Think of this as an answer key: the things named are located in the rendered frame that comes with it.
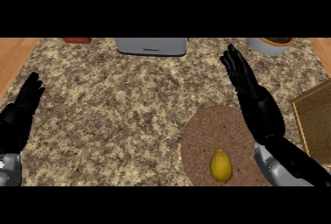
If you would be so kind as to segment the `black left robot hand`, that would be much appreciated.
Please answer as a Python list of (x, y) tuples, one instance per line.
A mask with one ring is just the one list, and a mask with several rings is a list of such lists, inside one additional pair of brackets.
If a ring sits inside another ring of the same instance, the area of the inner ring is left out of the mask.
[(34, 115), (46, 91), (38, 73), (32, 72), (20, 87), (15, 102), (0, 112), (0, 154), (19, 153), (29, 137)]

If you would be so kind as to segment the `red-brown box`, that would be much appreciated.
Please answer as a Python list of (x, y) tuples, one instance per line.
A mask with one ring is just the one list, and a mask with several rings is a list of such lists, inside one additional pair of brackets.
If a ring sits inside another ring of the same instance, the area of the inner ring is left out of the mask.
[(62, 38), (68, 44), (90, 44), (91, 38)]

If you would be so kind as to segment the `grey toaster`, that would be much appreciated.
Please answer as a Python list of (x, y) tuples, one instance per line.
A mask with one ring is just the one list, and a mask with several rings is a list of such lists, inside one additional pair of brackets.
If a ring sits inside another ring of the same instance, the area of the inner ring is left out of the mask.
[(186, 53), (186, 38), (114, 38), (118, 52), (128, 55), (180, 57)]

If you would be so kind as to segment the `brown oval placemat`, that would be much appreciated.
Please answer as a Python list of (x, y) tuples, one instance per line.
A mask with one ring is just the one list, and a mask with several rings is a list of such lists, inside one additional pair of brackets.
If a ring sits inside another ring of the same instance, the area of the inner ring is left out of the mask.
[[(223, 185), (210, 174), (216, 149), (232, 161), (232, 178)], [(192, 116), (180, 137), (183, 169), (195, 186), (269, 186), (254, 162), (254, 138), (238, 108), (211, 106)]]

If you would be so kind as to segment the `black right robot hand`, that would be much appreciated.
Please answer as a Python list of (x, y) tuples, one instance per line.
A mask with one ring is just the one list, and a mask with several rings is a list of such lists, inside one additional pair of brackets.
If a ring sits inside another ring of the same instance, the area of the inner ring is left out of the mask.
[(255, 143), (297, 179), (312, 186), (331, 186), (331, 174), (301, 149), (285, 139), (285, 120), (267, 89), (258, 84), (254, 71), (233, 45), (227, 45), (220, 62), (235, 88), (242, 118)]

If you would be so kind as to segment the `yellow lemon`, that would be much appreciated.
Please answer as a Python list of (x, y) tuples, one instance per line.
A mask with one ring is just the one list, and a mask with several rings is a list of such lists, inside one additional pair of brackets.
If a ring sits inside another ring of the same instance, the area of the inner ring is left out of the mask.
[(233, 175), (232, 161), (221, 148), (216, 149), (211, 155), (210, 173), (213, 179), (221, 184), (229, 182)]

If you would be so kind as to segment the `grey potted plant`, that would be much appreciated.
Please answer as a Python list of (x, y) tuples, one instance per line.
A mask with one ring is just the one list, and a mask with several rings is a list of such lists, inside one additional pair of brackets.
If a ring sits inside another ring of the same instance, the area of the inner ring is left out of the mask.
[(248, 38), (250, 47), (266, 56), (278, 56), (295, 42), (294, 38), (289, 38), (286, 43), (276, 43), (266, 38)]

